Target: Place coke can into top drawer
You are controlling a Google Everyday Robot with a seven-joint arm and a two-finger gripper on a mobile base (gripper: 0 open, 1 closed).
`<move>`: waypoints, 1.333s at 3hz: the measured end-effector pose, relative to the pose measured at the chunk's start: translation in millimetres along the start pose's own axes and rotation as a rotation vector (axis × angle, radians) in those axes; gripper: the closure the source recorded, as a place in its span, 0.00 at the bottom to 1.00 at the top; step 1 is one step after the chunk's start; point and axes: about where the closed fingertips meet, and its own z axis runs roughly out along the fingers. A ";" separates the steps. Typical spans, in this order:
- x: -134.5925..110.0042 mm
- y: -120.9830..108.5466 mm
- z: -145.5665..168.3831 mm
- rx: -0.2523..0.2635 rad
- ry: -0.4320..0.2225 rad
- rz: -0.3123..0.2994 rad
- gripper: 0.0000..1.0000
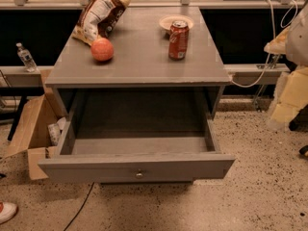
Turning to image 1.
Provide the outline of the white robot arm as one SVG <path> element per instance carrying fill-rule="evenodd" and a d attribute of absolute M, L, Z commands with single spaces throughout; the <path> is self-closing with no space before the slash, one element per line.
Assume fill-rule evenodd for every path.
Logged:
<path fill-rule="evenodd" d="M 308 65 L 308 5 L 302 8 L 287 29 L 266 44 L 264 51 L 285 54 L 294 64 Z"/>

